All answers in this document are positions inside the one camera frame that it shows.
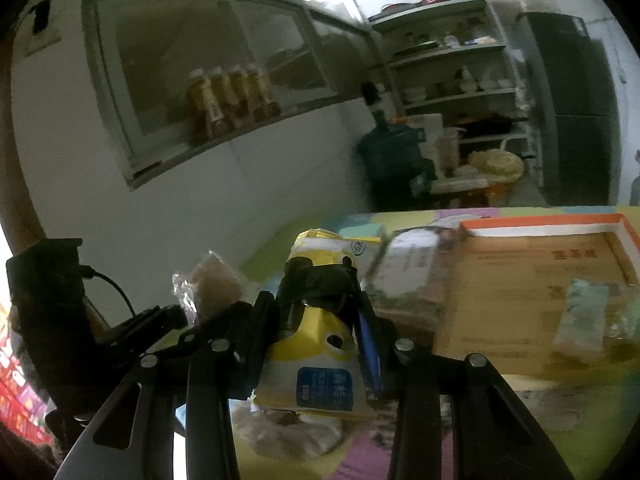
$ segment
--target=cartoon face logo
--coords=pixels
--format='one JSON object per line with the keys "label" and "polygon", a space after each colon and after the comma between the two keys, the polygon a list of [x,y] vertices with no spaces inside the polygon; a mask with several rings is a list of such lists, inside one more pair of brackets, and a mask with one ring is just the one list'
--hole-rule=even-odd
{"label": "cartoon face logo", "polygon": [[351,242],[351,251],[353,251],[354,256],[360,256],[366,248],[367,244],[363,241],[356,240],[354,242]]}

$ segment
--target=black cable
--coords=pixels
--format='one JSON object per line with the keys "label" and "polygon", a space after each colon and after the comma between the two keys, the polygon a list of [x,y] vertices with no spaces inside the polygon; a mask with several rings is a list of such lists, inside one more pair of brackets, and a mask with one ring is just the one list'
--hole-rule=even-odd
{"label": "black cable", "polygon": [[98,272],[93,267],[89,267],[85,265],[80,267],[81,267],[81,273],[83,278],[89,278],[89,279],[100,278],[101,280],[104,280],[105,282],[109,283],[109,285],[111,285],[113,288],[115,288],[118,291],[118,293],[122,296],[122,299],[124,300],[124,302],[129,307],[129,311],[131,315],[132,316],[136,315],[136,311],[133,310],[133,307],[131,306],[131,302],[129,301],[129,298],[127,298],[127,295],[124,293],[124,290],[120,288],[120,285],[114,282],[109,276],[105,276],[103,273]]}

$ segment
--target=table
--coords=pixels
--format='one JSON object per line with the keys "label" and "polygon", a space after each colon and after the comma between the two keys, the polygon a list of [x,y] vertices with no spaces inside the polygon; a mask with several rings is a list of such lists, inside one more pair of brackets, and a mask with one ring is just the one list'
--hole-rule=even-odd
{"label": "table", "polygon": [[[333,219],[306,218],[280,230],[242,267],[245,275],[267,286],[282,272],[289,248],[296,235],[309,228],[322,227],[334,232],[344,228],[382,224],[386,232],[429,224],[449,214],[464,214],[473,210],[440,210],[356,214]],[[640,207],[576,206],[565,208],[484,208],[483,216],[541,216],[549,214],[581,214],[619,212],[640,232]],[[620,449],[626,435],[640,413],[640,372],[622,381],[590,388],[584,421],[568,433],[551,433],[549,437],[558,448],[576,480],[599,477]]]}

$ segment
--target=blue label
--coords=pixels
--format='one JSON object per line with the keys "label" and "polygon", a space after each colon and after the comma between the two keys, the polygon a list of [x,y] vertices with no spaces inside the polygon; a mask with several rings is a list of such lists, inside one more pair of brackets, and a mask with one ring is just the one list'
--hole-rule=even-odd
{"label": "blue label", "polygon": [[353,383],[341,368],[300,368],[296,383],[300,408],[350,412],[353,408]]}

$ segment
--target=cardboard box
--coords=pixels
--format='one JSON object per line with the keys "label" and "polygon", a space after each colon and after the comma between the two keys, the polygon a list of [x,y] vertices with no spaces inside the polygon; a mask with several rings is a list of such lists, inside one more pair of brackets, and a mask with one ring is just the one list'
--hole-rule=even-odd
{"label": "cardboard box", "polygon": [[462,256],[434,352],[458,359],[480,352],[503,375],[584,369],[552,348],[566,290],[575,278],[638,283],[640,243],[626,219],[497,218],[464,221],[461,228]]}

